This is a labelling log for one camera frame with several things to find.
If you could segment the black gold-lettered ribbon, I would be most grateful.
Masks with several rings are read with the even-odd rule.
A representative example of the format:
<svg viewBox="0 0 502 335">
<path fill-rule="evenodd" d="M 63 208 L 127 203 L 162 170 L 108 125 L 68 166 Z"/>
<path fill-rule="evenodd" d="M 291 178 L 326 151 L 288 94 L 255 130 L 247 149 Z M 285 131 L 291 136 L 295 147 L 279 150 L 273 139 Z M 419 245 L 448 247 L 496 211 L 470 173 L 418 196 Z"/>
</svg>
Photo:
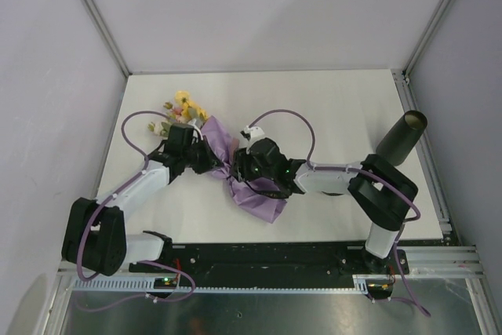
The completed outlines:
<svg viewBox="0 0 502 335">
<path fill-rule="evenodd" d="M 255 194 L 283 200 L 291 195 L 291 191 L 275 183 L 279 166 L 278 162 L 268 162 L 265 157 L 252 155 L 245 148 L 239 148 L 233 154 L 231 176 L 244 183 Z M 270 181 L 275 189 L 255 187 L 253 182 L 256 180 Z"/>
</svg>

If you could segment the yellow flower bunch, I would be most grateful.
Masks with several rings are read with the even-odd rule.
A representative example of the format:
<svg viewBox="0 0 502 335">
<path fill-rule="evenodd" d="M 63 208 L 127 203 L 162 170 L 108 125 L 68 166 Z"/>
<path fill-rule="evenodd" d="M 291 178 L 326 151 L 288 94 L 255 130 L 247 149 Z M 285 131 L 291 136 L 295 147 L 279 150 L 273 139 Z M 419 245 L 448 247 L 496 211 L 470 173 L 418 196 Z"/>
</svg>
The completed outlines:
<svg viewBox="0 0 502 335">
<path fill-rule="evenodd" d="M 165 115 L 156 122 L 150 122 L 147 128 L 163 139 L 168 137 L 170 129 L 175 124 L 189 124 L 201 129 L 209 119 L 206 110 L 193 100 L 188 91 L 178 90 L 162 107 Z"/>
</svg>

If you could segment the purple wrapping paper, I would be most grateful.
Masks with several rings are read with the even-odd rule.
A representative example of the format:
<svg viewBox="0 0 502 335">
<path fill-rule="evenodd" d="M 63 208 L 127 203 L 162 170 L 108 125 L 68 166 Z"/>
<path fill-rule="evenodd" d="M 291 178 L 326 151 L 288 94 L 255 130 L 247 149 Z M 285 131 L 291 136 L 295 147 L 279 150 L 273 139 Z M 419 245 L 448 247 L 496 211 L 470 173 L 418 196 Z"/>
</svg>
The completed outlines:
<svg viewBox="0 0 502 335">
<path fill-rule="evenodd" d="M 224 125 L 214 116 L 209 117 L 202 127 L 202 135 L 207 139 L 215 156 L 222 162 L 222 166 L 208 173 L 212 178 L 221 180 L 226 187 L 232 201 L 247 213 L 273 224 L 285 209 L 285 199 L 272 199 L 252 192 L 244 183 L 238 182 L 231 176 L 233 154 L 238 149 L 231 150 L 233 137 Z M 253 186 L 275 189 L 270 181 L 256 180 Z"/>
</svg>

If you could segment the pink wrapping paper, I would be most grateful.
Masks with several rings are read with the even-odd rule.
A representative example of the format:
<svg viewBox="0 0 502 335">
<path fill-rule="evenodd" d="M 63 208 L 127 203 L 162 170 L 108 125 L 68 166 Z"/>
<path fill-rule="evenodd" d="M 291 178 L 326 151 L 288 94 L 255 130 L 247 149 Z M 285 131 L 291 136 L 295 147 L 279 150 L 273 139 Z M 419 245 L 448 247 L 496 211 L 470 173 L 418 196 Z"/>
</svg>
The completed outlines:
<svg viewBox="0 0 502 335">
<path fill-rule="evenodd" d="M 233 138 L 230 144 L 230 149 L 235 150 L 239 147 L 239 140 L 236 138 Z"/>
</svg>

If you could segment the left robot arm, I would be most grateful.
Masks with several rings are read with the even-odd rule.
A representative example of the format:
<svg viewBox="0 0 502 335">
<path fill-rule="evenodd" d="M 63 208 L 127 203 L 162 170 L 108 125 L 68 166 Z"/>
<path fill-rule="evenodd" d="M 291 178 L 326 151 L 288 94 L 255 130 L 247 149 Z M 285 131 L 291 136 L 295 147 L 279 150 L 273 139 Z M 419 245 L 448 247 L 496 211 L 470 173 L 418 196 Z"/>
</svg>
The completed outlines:
<svg viewBox="0 0 502 335">
<path fill-rule="evenodd" d="M 173 262 L 173 252 L 166 248 L 169 237 L 155 231 L 131 235 L 127 221 L 186 169 L 203 174 L 222 165 L 207 138 L 185 124 L 172 126 L 168 137 L 143 158 L 118 187 L 94 199 L 78 198 L 71 206 L 61 254 L 75 264 L 84 282 L 144 261 L 155 271 L 168 270 Z"/>
</svg>

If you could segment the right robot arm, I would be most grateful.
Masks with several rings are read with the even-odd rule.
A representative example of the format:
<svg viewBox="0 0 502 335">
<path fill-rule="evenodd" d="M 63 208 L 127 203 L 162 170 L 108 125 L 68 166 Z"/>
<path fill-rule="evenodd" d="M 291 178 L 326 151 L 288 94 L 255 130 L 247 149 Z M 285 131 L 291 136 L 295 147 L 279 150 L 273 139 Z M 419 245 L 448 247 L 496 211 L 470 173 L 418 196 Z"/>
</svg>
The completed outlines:
<svg viewBox="0 0 502 335">
<path fill-rule="evenodd" d="M 407 214 L 418 187 L 379 155 L 370 154 L 354 165 L 319 165 L 287 158 L 269 138 L 237 149 L 231 176 L 254 193 L 272 199 L 323 193 L 350 195 L 371 220 L 362 249 L 362 265 L 380 273 L 390 264 L 396 240 L 408 222 Z"/>
</svg>

